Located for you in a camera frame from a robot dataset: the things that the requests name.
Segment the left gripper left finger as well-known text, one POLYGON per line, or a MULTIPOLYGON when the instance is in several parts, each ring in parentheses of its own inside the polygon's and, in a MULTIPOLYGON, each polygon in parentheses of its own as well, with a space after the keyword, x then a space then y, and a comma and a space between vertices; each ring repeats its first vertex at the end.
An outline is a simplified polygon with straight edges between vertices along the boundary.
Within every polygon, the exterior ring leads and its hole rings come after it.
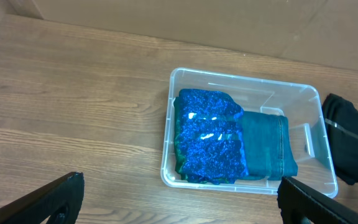
POLYGON ((69 172, 0 208, 0 224, 75 223, 85 195, 82 172, 69 172))

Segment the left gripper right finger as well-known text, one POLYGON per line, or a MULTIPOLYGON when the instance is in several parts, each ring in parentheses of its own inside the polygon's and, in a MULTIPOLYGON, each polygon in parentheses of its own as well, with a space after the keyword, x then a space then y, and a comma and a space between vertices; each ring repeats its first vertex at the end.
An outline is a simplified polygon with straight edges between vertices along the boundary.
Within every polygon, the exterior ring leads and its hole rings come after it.
POLYGON ((357 212, 292 177, 282 178, 277 202, 284 224, 358 224, 357 212))

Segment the blue denim jeans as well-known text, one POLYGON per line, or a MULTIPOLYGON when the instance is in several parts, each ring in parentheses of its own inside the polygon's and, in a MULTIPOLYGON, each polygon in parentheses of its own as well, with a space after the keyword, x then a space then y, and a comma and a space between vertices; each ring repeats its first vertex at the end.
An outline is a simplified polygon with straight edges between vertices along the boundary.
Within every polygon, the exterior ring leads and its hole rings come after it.
POLYGON ((298 174, 287 117, 246 111, 241 125, 248 170, 244 180, 281 180, 298 174))

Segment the large black garment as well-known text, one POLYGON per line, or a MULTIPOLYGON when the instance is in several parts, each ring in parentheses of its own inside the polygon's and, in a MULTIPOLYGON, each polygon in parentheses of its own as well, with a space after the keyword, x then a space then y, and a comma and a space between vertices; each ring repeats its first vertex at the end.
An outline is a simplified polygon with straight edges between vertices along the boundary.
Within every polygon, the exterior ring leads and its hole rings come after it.
POLYGON ((358 182, 358 110, 333 93, 326 97, 322 110, 335 173, 353 185, 358 182))

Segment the clear plastic storage bin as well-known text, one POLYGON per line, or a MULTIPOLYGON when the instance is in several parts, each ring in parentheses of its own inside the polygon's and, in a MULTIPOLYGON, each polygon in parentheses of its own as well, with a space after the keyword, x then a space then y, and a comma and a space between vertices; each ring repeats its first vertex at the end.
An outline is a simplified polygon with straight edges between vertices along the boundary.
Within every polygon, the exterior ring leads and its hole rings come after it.
POLYGON ((299 83, 241 77, 190 68, 176 68, 170 76, 160 176, 169 187, 251 194, 277 194, 279 181, 237 180, 234 184, 193 184, 175 172, 174 106, 180 90, 196 88, 227 93, 246 111, 288 118, 290 145, 298 165, 296 180, 334 198, 338 184, 326 134, 318 91, 299 83))

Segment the blue sequin garment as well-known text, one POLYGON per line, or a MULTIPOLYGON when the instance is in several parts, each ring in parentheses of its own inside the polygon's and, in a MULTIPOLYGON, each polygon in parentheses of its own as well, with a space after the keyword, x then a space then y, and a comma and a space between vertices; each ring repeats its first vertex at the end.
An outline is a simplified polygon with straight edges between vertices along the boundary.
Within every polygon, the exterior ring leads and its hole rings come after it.
POLYGON ((221 91, 182 89, 174 102, 175 170, 197 184, 233 184, 248 175, 244 110, 221 91))

